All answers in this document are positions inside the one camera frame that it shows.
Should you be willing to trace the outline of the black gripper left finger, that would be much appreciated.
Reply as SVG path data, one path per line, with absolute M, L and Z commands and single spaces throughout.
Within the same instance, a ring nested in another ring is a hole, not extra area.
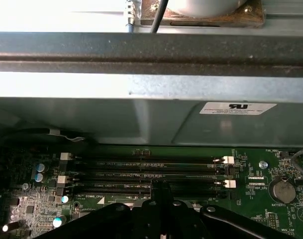
M 38 236 L 39 239 L 155 239 L 161 233 L 163 182 L 151 182 L 150 199 L 140 207 L 122 203 L 99 210 Z

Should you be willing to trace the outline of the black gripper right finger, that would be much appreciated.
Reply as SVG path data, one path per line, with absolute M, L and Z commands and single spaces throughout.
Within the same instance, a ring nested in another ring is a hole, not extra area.
M 174 200 L 168 182 L 162 182 L 162 202 L 174 239 L 292 239 L 220 206 L 206 205 L 197 212 L 186 203 Z

